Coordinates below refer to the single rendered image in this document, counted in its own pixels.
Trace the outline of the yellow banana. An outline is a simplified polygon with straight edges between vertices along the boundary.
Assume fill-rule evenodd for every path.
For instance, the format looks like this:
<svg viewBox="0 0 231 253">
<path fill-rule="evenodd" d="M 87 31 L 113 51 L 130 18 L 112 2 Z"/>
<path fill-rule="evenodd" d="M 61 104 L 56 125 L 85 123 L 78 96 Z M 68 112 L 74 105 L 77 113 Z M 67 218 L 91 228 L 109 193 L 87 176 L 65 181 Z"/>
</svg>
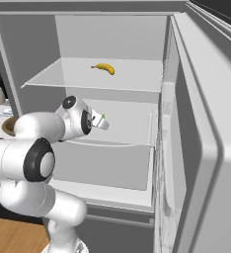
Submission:
<svg viewBox="0 0 231 253">
<path fill-rule="evenodd" d="M 114 68 L 107 64 L 107 63 L 98 63 L 96 65 L 94 65 L 94 68 L 100 69 L 100 70 L 105 70 L 107 72 L 110 73 L 110 75 L 114 75 L 115 74 L 115 70 Z"/>
</svg>

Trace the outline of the glass fridge shelf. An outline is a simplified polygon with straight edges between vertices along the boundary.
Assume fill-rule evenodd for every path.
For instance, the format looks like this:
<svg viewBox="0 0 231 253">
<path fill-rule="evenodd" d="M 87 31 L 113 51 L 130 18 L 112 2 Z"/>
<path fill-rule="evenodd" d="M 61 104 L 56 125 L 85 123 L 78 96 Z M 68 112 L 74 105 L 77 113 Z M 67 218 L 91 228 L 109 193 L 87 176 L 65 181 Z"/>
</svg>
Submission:
<svg viewBox="0 0 231 253">
<path fill-rule="evenodd" d="M 115 74 L 94 68 L 111 65 Z M 160 60 L 61 57 L 22 85 L 157 92 L 163 75 Z"/>
</svg>

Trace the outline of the white plate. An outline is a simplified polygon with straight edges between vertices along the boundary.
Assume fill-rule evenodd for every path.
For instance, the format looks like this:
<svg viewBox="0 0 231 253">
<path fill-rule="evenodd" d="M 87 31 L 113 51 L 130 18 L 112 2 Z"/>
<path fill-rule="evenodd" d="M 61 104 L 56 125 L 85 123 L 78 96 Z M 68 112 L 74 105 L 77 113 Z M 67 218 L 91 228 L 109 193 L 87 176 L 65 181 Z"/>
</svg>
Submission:
<svg viewBox="0 0 231 253">
<path fill-rule="evenodd" d="M 1 113 L 0 117 L 13 117 L 13 112 L 10 107 L 5 108 Z"/>
</svg>

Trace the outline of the grey fridge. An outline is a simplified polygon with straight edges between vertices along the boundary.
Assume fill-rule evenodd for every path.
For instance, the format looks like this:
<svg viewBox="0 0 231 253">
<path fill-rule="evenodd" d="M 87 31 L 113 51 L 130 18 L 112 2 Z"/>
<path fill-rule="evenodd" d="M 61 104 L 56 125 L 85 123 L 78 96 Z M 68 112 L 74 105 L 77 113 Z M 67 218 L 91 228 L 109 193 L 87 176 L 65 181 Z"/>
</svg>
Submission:
<svg viewBox="0 0 231 253">
<path fill-rule="evenodd" d="M 76 232 L 89 253 L 155 252 L 155 179 L 163 75 L 157 92 L 22 88 L 22 85 L 61 57 L 160 60 L 163 63 L 167 24 L 167 16 L 159 13 L 0 12 L 1 70 L 17 119 L 35 112 L 54 113 L 69 96 L 86 104 L 89 100 L 100 100 L 157 107 L 153 211 L 91 205 L 81 198 L 87 204 L 87 216 L 76 227 Z"/>
</svg>

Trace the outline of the brown wooden bowl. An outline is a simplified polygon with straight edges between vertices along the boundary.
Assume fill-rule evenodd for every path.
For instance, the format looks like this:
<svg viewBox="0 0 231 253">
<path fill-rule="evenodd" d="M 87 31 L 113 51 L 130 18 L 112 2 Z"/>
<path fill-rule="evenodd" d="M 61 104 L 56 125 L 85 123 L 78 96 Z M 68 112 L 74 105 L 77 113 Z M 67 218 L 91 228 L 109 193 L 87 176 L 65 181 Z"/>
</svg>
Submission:
<svg viewBox="0 0 231 253">
<path fill-rule="evenodd" d="M 14 136 L 15 133 L 14 133 L 14 126 L 15 126 L 15 123 L 17 121 L 17 118 L 16 117 L 11 117 L 9 118 L 8 120 L 6 120 L 3 125 L 2 125 L 2 130 L 11 135 L 11 136 Z"/>
</svg>

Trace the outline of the clear fridge drawer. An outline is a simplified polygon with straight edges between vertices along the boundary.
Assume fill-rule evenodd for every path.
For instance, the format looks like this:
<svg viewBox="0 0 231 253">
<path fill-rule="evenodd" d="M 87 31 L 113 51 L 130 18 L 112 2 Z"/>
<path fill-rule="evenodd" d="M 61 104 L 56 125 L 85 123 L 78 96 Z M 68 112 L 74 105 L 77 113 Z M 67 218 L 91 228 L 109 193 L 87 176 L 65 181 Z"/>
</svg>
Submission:
<svg viewBox="0 0 231 253">
<path fill-rule="evenodd" d="M 157 107 L 100 100 L 87 104 L 110 126 L 55 143 L 50 185 L 91 205 L 152 212 Z"/>
</svg>

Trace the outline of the grey fridge door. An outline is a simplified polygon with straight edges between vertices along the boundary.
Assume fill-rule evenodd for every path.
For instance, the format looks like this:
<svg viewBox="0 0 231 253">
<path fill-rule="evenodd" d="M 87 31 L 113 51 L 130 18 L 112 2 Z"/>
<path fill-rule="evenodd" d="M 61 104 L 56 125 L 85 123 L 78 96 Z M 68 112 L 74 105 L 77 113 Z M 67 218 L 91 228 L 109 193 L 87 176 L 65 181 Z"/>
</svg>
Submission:
<svg viewBox="0 0 231 253">
<path fill-rule="evenodd" d="M 190 5 L 169 20 L 155 253 L 231 253 L 231 26 Z"/>
</svg>

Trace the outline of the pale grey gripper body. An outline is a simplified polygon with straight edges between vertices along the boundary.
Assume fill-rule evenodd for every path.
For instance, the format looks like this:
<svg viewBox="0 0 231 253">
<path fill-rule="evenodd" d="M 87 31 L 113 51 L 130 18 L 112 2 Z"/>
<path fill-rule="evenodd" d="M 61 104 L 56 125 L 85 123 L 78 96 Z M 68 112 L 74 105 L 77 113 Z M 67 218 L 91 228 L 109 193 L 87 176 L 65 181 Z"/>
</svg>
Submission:
<svg viewBox="0 0 231 253">
<path fill-rule="evenodd" d="M 93 127 L 108 129 L 110 124 L 105 119 L 104 115 L 97 113 L 96 111 L 92 111 L 92 125 Z"/>
</svg>

